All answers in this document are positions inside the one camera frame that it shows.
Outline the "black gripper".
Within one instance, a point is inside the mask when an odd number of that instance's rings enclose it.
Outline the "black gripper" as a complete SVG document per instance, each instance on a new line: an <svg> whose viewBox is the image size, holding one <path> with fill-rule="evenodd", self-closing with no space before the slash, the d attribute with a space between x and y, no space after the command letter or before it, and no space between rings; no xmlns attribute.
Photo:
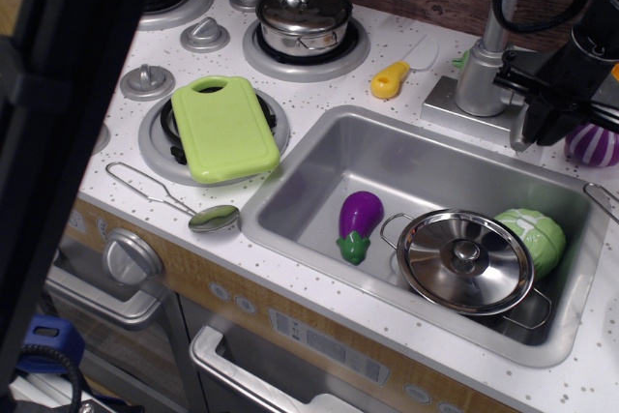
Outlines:
<svg viewBox="0 0 619 413"><path fill-rule="evenodd" d="M594 99L618 63L618 0L592 0L552 52L506 52L494 83L524 98L520 135L554 145L577 126L618 129L618 106Z"/></svg>

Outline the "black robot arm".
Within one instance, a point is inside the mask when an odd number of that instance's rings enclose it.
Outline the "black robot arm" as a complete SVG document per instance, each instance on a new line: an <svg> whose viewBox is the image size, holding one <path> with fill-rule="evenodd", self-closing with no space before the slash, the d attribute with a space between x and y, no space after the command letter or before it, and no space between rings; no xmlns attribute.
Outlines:
<svg viewBox="0 0 619 413"><path fill-rule="evenodd" d="M238 44L212 63L191 60L169 35L136 31L138 0L23 0L8 43L19 79L3 92L1 210L4 278L12 306L1 329L1 374L9 380L75 200L129 221L170 247L164 281L214 312L236 319L274 344L365 389L395 409L422 409L407 388L466 412L614 412L618 408L618 229L590 204L586 179L618 188L614 171L569 175L556 149L513 157L498 145L424 123L421 104L468 36L429 25L439 42L428 74L393 103L368 93L375 59L352 74L317 85L257 79L282 104L292 137L281 170L221 193L242 209L228 239L200 238L163 207L121 192L106 162L138 162L139 112L121 102L116 83L140 57L160 55L181 80L208 72L244 74ZM543 344L524 346L474 321L366 275L344 278L330 258L303 248L280 253L253 220L294 161L340 116L358 114L387 136L354 146L390 182L402 181L395 212L413 199L494 213L513 205L546 210L564 224L578 251L561 277L567 296Z"/></svg>

